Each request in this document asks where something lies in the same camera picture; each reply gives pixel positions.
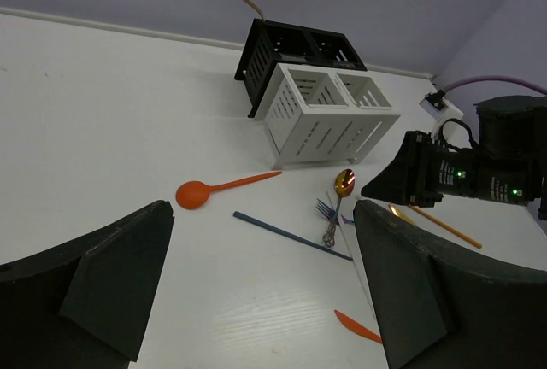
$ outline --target black cable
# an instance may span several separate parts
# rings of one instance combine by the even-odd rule
[[[468,132],[469,144],[471,144],[471,148],[472,149],[478,149],[479,148],[479,144],[473,138],[473,133],[471,132],[471,127],[468,126],[467,124],[465,124],[463,121],[458,120],[458,119],[448,119],[447,121],[445,121],[441,125],[441,127],[438,128],[438,139],[440,140],[441,144],[444,145],[444,147],[446,147],[447,149],[453,149],[454,151],[460,151],[459,147],[456,147],[455,145],[452,145],[448,141],[446,141],[446,138],[444,137],[444,134],[443,134],[444,125],[446,123],[456,123],[457,125],[463,127],[466,130],[466,132]]]

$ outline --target metal fork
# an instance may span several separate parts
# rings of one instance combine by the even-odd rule
[[[334,209],[329,207],[328,204],[325,204],[319,198],[317,198],[317,203],[315,204],[315,207],[321,213],[321,215],[323,215],[327,220],[331,220],[332,217],[334,216]],[[344,224],[349,224],[349,225],[352,225],[352,226],[355,224],[354,220],[350,220],[348,218],[345,218],[343,215],[342,215],[342,221],[344,222]]]

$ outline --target white utensil holder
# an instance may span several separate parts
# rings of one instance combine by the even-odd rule
[[[255,120],[264,120],[276,162],[359,163],[397,121],[367,72],[280,63]]]

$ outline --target blue chopstick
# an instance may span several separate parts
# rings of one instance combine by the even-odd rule
[[[307,239],[299,237],[298,235],[291,234],[290,232],[283,231],[277,226],[266,224],[265,222],[262,222],[260,220],[257,220],[256,218],[250,217],[247,214],[243,214],[243,213],[240,213],[239,211],[236,211],[233,213],[233,216],[236,218],[239,218],[240,220],[247,221],[255,226],[260,226],[261,228],[264,228],[265,230],[275,232],[276,234],[280,234],[283,237],[294,239],[295,241],[298,241],[299,243],[303,243],[304,245],[308,245],[309,247],[313,247],[320,251],[339,256],[340,258],[343,258],[347,261],[353,261],[353,258],[351,258],[350,256],[340,254],[339,252],[333,251],[332,249],[329,249],[327,247],[323,247],[319,245],[318,243],[312,243],[311,241],[308,241]]]

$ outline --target chopstick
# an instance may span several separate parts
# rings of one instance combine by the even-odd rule
[[[462,232],[459,232],[457,229],[452,228],[450,225],[445,224],[443,221],[437,220],[435,217],[433,217],[432,215],[426,213],[425,211],[422,211],[418,207],[415,207],[413,205],[409,205],[409,208],[414,210],[416,213],[420,214],[421,216],[426,217],[428,220],[430,220],[431,222],[434,222],[438,226],[442,226],[446,231],[453,233],[457,237],[459,237],[462,240],[464,240],[464,241],[470,243],[471,245],[473,245],[475,248],[478,248],[478,249],[482,248],[482,243],[478,243],[477,241],[475,241],[471,237],[468,237],[467,235],[463,234]]]
[[[353,258],[351,258],[350,256],[340,254],[339,252],[333,251],[332,249],[329,249],[327,247],[323,247],[319,245],[318,243],[313,243],[311,241],[308,241],[307,239],[299,237],[298,235],[294,235],[294,234],[291,234],[290,232],[283,231],[277,226],[267,224],[263,221],[257,220],[256,218],[250,217],[247,214],[243,214],[243,213],[240,213],[239,211],[236,211],[233,213],[233,216],[240,220],[249,222],[250,224],[253,224],[255,226],[260,226],[261,228],[264,228],[265,230],[275,232],[276,234],[282,235],[283,237],[293,239],[295,241],[298,241],[299,243],[303,243],[304,245],[308,245],[309,247],[318,249],[319,251],[323,251],[323,252],[327,252],[328,254],[339,256],[340,258],[343,258],[347,261],[353,261]]]
[[[417,226],[416,223],[409,217],[407,214],[405,214],[403,211],[401,211],[399,208],[395,207],[393,204],[390,204],[390,210],[400,219],[407,221],[409,224],[412,224],[413,226]]]

